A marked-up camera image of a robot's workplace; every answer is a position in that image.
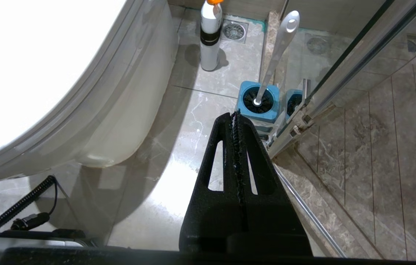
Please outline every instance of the toilet bowl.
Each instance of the toilet bowl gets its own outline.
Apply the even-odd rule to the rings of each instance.
[[[131,156],[174,65],[167,1],[0,2],[0,180]]]

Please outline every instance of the black bristles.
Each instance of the black bristles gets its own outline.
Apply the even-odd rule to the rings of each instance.
[[[259,91],[258,87],[252,87],[248,89],[244,93],[242,97],[242,101],[245,107],[249,111],[252,111],[253,113],[262,114],[262,113],[268,112],[269,110],[273,108],[274,101],[273,101],[273,96],[271,95],[271,93],[268,90],[266,90],[262,96],[262,104],[260,106],[255,106],[253,104],[253,100],[257,97],[258,91]]]

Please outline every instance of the white bottle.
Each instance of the white bottle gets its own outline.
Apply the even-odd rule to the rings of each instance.
[[[206,71],[213,71],[219,62],[219,41],[223,20],[221,2],[223,0],[206,0],[201,7],[201,68]]]

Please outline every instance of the black cable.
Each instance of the black cable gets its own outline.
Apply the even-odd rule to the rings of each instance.
[[[33,201],[38,199],[38,197],[43,194],[48,188],[53,184],[56,184],[56,178],[54,176],[48,176],[43,182],[41,182],[36,188],[34,188],[30,193],[23,197],[18,203],[15,203],[12,207],[6,210],[3,214],[0,215],[0,228],[12,220],[19,212],[25,209]]]
[[[54,194],[54,205],[53,208],[49,211],[49,215],[54,212],[54,209],[56,208],[56,204],[58,203],[58,181],[54,179],[54,189],[56,193]]]

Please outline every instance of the orange bottle cap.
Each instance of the orange bottle cap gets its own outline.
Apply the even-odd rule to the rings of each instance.
[[[206,0],[210,5],[217,5],[218,3],[222,3],[224,0]]]

